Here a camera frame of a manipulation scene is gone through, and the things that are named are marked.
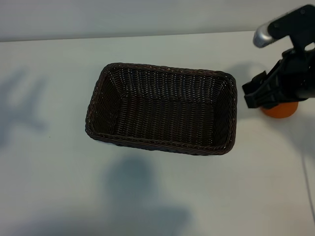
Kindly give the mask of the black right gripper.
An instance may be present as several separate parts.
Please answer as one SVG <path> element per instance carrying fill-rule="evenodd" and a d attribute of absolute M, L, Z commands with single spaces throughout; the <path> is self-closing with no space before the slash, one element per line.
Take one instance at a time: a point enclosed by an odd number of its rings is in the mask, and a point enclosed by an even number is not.
<path fill-rule="evenodd" d="M 315 97 L 315 51 L 303 52 L 303 58 L 293 49 L 283 53 L 276 75 L 275 101 L 271 102 L 271 89 L 261 86 L 267 78 L 266 71 L 256 75 L 244 85 L 244 99 L 248 108 L 274 108 L 287 102 L 305 101 Z"/>

